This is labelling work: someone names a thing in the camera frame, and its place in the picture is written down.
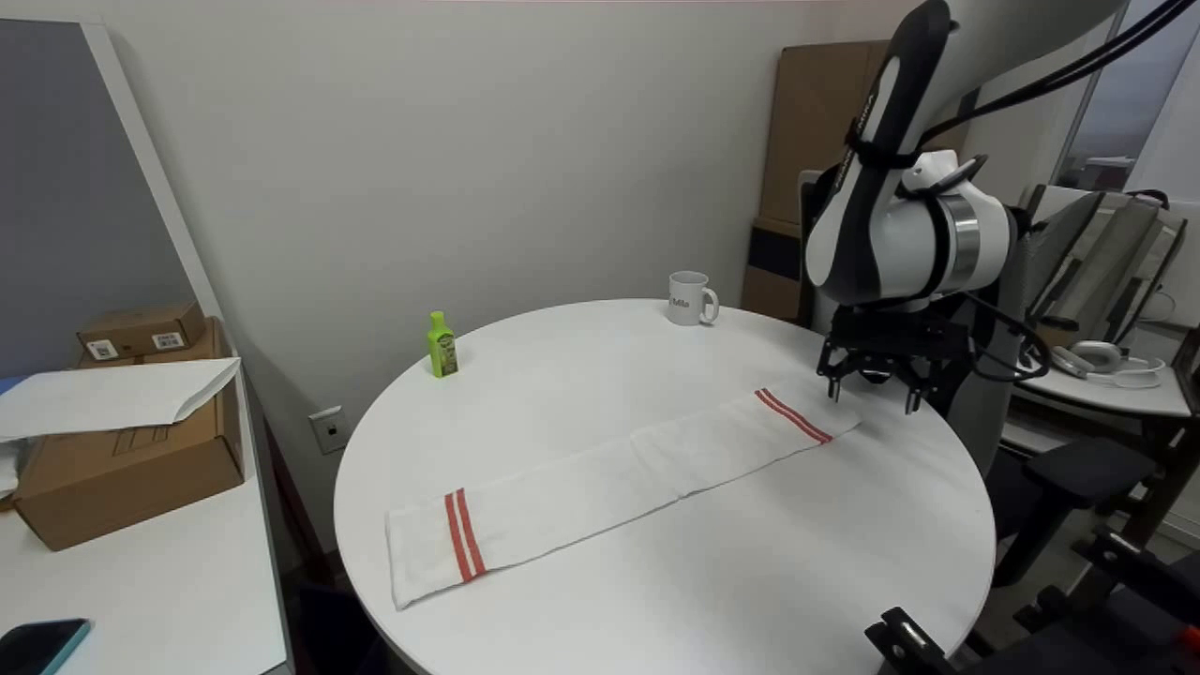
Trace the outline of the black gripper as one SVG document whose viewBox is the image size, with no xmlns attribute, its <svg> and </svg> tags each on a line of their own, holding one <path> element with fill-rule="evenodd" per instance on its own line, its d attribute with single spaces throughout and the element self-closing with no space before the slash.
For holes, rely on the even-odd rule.
<svg viewBox="0 0 1200 675">
<path fill-rule="evenodd" d="M 887 302 L 841 307 L 817 361 L 826 395 L 841 402 L 846 376 L 898 380 L 906 382 L 905 412 L 918 412 L 927 389 L 951 389 L 970 366 L 970 331 L 955 311 L 955 301 L 918 311 Z"/>
</svg>

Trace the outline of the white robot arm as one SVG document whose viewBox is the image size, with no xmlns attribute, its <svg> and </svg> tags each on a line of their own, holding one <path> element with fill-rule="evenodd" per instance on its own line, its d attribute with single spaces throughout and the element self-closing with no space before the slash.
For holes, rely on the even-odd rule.
<svg viewBox="0 0 1200 675">
<path fill-rule="evenodd" d="M 932 139 L 1096 75 L 1196 0 L 1161 0 L 1063 66 L 978 102 L 990 77 L 1075 40 L 1121 4 L 922 0 L 898 20 L 805 236 L 802 270 L 836 302 L 817 361 L 828 395 L 863 376 L 898 380 L 911 410 L 955 399 L 983 361 L 983 339 L 951 324 L 955 301 L 1001 280 L 1022 214 L 970 185 L 978 157 L 932 150 Z"/>
</svg>

